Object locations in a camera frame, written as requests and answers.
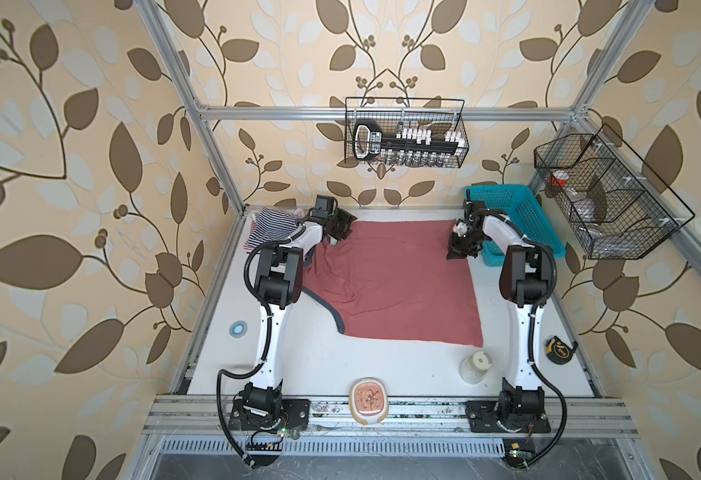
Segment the blue white striped tank top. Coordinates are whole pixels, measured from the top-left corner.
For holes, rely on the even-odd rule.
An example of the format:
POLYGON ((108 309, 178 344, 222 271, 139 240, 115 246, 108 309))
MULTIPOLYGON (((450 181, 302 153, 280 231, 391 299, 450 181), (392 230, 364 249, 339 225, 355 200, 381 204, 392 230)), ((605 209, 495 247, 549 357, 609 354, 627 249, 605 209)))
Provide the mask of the blue white striped tank top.
POLYGON ((250 236, 244 244, 244 250, 252 251, 262 243, 284 240, 302 225, 302 216, 268 207, 252 217, 250 236))

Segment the maroon red garment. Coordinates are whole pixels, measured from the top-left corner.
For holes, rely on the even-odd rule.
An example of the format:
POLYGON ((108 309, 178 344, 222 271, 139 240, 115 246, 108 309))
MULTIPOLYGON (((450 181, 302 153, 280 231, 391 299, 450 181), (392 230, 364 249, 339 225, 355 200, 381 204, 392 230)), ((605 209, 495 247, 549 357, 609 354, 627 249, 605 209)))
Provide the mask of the maroon red garment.
POLYGON ((469 264, 447 257, 452 227, 358 221, 348 238, 314 248, 302 291, 346 336, 482 347, 469 264))

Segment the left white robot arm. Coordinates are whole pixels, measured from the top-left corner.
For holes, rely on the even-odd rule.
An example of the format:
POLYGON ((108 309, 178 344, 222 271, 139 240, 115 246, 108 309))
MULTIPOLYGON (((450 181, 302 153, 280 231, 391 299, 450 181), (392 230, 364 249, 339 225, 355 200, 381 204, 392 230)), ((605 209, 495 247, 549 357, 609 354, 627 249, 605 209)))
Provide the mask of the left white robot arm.
POLYGON ((244 261, 244 287, 260 308, 260 356, 246 372, 218 370, 214 399, 224 438, 250 469, 274 463, 284 439, 310 424, 310 400, 284 397, 278 349, 304 292, 306 256, 326 239, 348 238, 355 220, 336 198, 320 195, 288 233, 252 247, 244 261))

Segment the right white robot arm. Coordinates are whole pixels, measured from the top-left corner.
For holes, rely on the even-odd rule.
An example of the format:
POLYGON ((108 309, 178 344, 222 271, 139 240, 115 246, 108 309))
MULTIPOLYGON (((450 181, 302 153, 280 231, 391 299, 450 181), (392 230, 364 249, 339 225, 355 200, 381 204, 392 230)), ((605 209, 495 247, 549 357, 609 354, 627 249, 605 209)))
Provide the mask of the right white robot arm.
POLYGON ((539 367, 541 324, 556 288, 557 267, 552 249, 523 233, 503 210, 465 200, 462 218, 456 220, 449 236, 447 258, 475 257, 487 242, 496 244, 504 255, 498 289, 509 306, 511 333, 506 374, 493 410, 484 416, 507 433, 532 434, 536 426, 548 422, 545 392, 552 392, 560 405, 556 432, 540 450, 506 448, 503 462, 507 467, 530 470, 558 444, 568 420, 564 394, 539 367))

